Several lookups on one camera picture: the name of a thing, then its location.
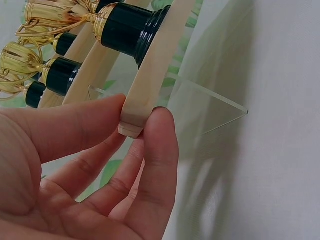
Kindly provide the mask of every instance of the hand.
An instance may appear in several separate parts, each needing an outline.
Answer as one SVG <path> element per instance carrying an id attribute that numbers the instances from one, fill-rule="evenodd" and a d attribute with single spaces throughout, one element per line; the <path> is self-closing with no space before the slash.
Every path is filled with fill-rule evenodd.
<path id="1" fill-rule="evenodd" d="M 51 109 L 0 109 L 0 239 L 160 240 L 177 187 L 172 115 L 157 108 L 112 180 L 83 202 L 125 137 L 125 97 Z M 41 180 L 42 164 L 83 151 Z"/>

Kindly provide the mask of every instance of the finger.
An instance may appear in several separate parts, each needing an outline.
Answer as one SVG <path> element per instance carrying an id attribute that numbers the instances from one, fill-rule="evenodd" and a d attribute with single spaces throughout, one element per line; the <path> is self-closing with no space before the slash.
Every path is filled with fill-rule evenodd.
<path id="1" fill-rule="evenodd" d="M 129 195 L 143 159 L 144 141 L 142 138 L 138 138 L 132 143 L 122 164 L 110 181 L 83 203 L 108 217 L 112 209 Z"/>
<path id="2" fill-rule="evenodd" d="M 99 176 L 110 158 L 119 150 L 126 137 L 115 131 L 101 144 L 82 152 L 47 180 L 57 184 L 76 199 Z"/>
<path id="3" fill-rule="evenodd" d="M 144 129 L 145 166 L 138 194 L 124 223 L 142 239 L 162 239 L 174 207 L 179 149 L 175 123 L 157 108 Z"/>
<path id="4" fill-rule="evenodd" d="M 126 218 L 127 213 L 132 206 L 132 203 L 137 197 L 140 179 L 141 179 L 144 167 L 145 167 L 145 161 L 142 162 L 139 174 L 136 177 L 136 180 L 130 190 L 129 195 L 111 211 L 111 213 L 109 214 L 110 219 L 116 220 L 122 223 Z"/>
<path id="5" fill-rule="evenodd" d="M 32 140 L 41 162 L 47 163 L 92 148 L 117 128 L 125 96 L 47 109 L 5 109 Z"/>

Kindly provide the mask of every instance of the wooden slat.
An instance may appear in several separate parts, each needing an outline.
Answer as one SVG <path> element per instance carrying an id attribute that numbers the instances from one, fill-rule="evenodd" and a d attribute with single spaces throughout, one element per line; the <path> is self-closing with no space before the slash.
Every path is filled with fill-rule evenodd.
<path id="1" fill-rule="evenodd" d="M 79 32 L 79 30 L 81 30 L 80 33 L 64 57 L 79 63 L 83 63 L 95 44 L 96 38 L 94 36 L 93 26 L 91 23 L 86 23 L 84 26 L 77 27 L 70 32 L 76 34 Z M 43 109 L 61 106 L 64 99 L 64 97 L 59 96 L 47 89 L 42 96 L 38 108 Z"/>
<path id="2" fill-rule="evenodd" d="M 175 0 L 136 75 L 124 103 L 118 132 L 137 138 L 157 103 L 196 0 Z"/>
<path id="3" fill-rule="evenodd" d="M 141 8 L 147 8 L 150 2 L 151 0 L 125 1 L 127 4 Z M 104 47 L 97 41 L 74 79 L 63 105 L 97 99 L 98 93 L 91 92 L 88 96 L 89 87 L 91 85 L 96 88 L 103 87 L 119 55 L 119 52 Z"/>

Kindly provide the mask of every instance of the white fabric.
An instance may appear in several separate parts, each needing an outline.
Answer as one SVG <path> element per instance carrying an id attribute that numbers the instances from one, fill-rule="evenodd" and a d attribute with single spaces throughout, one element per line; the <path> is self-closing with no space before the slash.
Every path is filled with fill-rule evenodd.
<path id="1" fill-rule="evenodd" d="M 178 192 L 165 240 L 320 239 L 319 9 L 319 0 L 205 1 L 181 76 L 205 76 L 250 112 L 193 138 L 182 119 L 198 99 L 178 91 Z"/>

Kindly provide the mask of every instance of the knuckle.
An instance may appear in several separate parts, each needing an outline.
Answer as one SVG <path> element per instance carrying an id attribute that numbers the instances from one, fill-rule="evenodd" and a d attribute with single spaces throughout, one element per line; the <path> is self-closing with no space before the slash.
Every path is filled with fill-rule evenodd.
<path id="1" fill-rule="evenodd" d="M 128 187 L 122 180 L 116 177 L 112 177 L 107 183 L 107 186 L 124 196 L 128 196 L 131 191 L 130 187 Z"/>
<path id="2" fill-rule="evenodd" d="M 86 175 L 89 177 L 94 177 L 96 174 L 96 169 L 91 166 L 87 160 L 85 160 L 82 157 L 78 157 L 77 159 L 74 159 L 73 162 L 76 164 L 76 166 Z"/>

